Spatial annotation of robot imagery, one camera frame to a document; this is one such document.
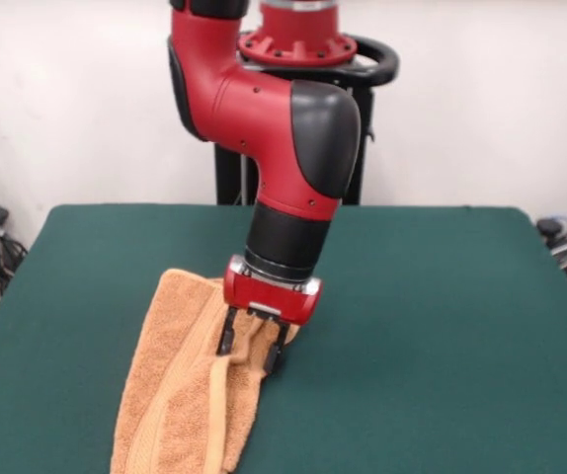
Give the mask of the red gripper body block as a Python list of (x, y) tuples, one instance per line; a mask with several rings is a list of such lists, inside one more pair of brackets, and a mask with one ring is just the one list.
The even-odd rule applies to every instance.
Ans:
[(225, 302), (242, 310), (257, 310), (288, 324), (303, 326), (314, 314), (323, 289), (319, 278), (311, 278), (300, 289), (258, 279), (228, 269), (223, 279)]

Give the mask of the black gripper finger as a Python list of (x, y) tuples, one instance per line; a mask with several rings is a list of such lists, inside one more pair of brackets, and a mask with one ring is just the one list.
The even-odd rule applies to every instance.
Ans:
[(216, 350), (218, 356), (227, 356), (231, 353), (235, 337), (234, 321), (237, 312), (238, 309), (236, 307), (228, 307)]
[(276, 368), (280, 356), (282, 355), (288, 333), (288, 323), (278, 322), (278, 334), (271, 343), (267, 357), (265, 359), (265, 372), (272, 373)]

